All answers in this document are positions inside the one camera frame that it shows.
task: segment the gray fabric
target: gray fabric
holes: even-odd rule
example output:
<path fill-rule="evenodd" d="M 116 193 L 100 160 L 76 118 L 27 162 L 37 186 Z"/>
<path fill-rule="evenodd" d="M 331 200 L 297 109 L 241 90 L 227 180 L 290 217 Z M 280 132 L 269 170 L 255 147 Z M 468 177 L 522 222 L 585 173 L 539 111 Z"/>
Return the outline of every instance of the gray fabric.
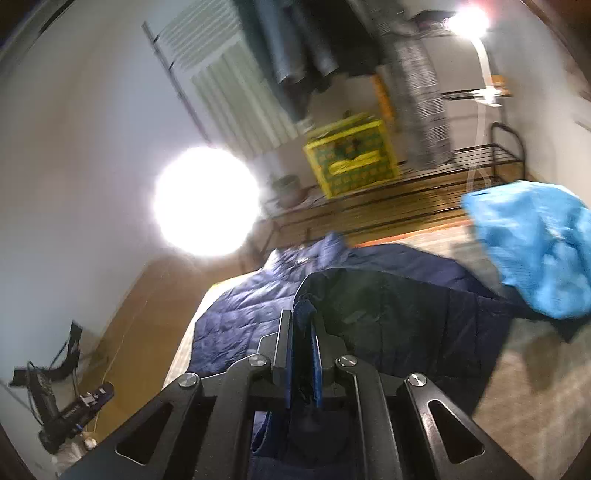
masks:
<path fill-rule="evenodd" d="M 246 42 L 294 122 L 333 73 L 371 75 L 380 49 L 346 0 L 233 0 Z"/>
<path fill-rule="evenodd" d="M 351 1 L 374 22 L 384 50 L 384 80 L 405 134 L 409 166 L 426 170 L 449 161 L 453 152 L 439 81 L 416 25 L 395 0 Z"/>

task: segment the bolt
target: bolt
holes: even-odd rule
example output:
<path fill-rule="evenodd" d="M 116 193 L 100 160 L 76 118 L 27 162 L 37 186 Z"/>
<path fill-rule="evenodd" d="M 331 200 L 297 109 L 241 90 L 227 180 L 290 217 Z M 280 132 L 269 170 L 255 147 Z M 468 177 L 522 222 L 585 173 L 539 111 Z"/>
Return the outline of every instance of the bolt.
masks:
<path fill-rule="evenodd" d="M 357 358 L 353 355 L 343 355 L 337 358 L 337 362 L 342 367 L 352 367 L 357 365 Z"/>
<path fill-rule="evenodd" d="M 183 388 L 194 387 L 195 385 L 197 385 L 198 382 L 199 382 L 199 376 L 194 373 L 191 373 L 191 372 L 187 372 L 185 374 L 182 374 L 178 378 L 178 384 Z"/>
<path fill-rule="evenodd" d="M 427 377 L 423 374 L 410 374 L 407 380 L 413 387 L 422 387 L 427 383 Z"/>
<path fill-rule="evenodd" d="M 262 367 L 267 364 L 267 357 L 261 353 L 255 353 L 248 357 L 248 363 L 253 367 Z"/>

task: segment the bright light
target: bright light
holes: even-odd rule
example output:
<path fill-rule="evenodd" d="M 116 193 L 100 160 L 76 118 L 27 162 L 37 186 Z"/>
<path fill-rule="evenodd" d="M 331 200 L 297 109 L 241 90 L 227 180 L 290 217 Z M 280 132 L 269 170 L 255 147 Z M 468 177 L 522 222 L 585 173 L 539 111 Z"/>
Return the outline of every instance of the bright light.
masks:
<path fill-rule="evenodd" d="M 225 255 L 246 240 L 259 213 L 258 186 L 232 154 L 191 148 L 156 184 L 154 213 L 164 238 L 194 255 Z"/>
<path fill-rule="evenodd" d="M 482 90 L 472 90 L 470 93 L 474 96 L 474 100 L 477 102 L 484 103 L 488 106 L 500 106 L 500 104 L 496 102 L 496 97 L 503 92 L 494 87 L 486 87 Z"/>
<path fill-rule="evenodd" d="M 466 38 L 481 38 L 490 27 L 486 14 L 478 7 L 462 8 L 456 15 L 444 22 L 445 28 Z"/>

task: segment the wooden floor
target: wooden floor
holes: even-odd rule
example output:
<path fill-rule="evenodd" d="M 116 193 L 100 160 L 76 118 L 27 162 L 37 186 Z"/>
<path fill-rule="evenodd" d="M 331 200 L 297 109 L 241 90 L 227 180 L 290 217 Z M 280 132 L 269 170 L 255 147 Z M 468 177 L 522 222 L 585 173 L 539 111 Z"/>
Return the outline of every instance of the wooden floor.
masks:
<path fill-rule="evenodd" d="M 502 173 L 513 179 L 517 170 L 507 167 Z M 466 173 L 449 175 L 444 181 L 447 186 L 441 185 L 441 179 L 394 185 L 285 215 L 269 249 L 311 242 L 330 231 L 344 233 L 352 246 L 464 218 L 457 207 L 465 193 Z M 268 222 L 257 224 L 254 237 L 258 245 L 268 233 Z M 95 438 L 103 439 L 160 391 L 183 333 L 208 288 L 256 270 L 258 261 L 243 247 L 223 260 L 167 257 L 146 267 L 111 321 L 81 381 L 84 391 L 103 381 L 115 386 L 115 398 L 97 422 L 89 425 Z"/>

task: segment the yellow plastic basket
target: yellow plastic basket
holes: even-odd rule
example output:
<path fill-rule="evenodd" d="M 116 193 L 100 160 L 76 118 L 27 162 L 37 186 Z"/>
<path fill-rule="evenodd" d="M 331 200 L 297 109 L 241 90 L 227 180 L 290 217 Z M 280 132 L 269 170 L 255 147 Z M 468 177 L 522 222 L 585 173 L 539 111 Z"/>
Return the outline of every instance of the yellow plastic basket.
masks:
<path fill-rule="evenodd" d="M 370 119 L 363 123 L 364 118 L 366 116 L 356 115 L 317 130 L 312 135 L 324 137 L 304 146 L 304 153 L 327 198 L 398 177 L 397 161 L 384 122 Z M 346 128 L 347 124 L 356 125 Z"/>

